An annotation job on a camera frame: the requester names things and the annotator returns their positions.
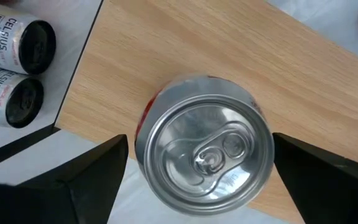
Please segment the wooden shelf black metal frame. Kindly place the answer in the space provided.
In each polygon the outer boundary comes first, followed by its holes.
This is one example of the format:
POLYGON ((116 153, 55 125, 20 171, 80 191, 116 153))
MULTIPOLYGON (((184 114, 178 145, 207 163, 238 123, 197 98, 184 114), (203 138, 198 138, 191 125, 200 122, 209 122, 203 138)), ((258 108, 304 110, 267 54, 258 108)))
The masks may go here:
MULTIPOLYGON (((358 162, 358 58, 263 0, 99 0, 59 125, 99 145, 125 134, 135 155, 149 100, 191 73, 245 88, 272 135, 358 162)), ((269 197, 303 220, 275 158, 249 203, 269 197)))

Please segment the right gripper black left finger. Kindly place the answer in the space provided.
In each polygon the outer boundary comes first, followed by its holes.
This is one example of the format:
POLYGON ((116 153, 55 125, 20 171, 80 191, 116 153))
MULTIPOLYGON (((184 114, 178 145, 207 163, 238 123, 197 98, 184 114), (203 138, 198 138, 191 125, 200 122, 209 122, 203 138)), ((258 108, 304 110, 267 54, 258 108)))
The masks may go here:
POLYGON ((120 134, 22 184, 0 184, 0 224, 107 224, 128 154, 120 134))

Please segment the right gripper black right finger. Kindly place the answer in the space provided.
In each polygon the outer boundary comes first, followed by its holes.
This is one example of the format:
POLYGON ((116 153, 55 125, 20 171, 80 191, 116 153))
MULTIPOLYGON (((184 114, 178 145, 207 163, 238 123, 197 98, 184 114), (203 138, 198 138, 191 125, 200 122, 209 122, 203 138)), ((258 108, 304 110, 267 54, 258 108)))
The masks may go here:
POLYGON ((274 133, 275 166, 306 224, 358 224, 358 162, 274 133))

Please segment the silver Diet Coke can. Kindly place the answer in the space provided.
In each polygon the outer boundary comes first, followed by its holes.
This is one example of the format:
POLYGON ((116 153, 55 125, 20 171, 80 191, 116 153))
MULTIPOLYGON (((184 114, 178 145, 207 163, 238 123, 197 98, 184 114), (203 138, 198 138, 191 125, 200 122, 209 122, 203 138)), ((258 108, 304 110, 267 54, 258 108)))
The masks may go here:
POLYGON ((203 217, 235 210, 260 193, 272 173, 275 143, 245 88, 191 73, 165 83, 149 100, 134 151, 165 205, 203 217))

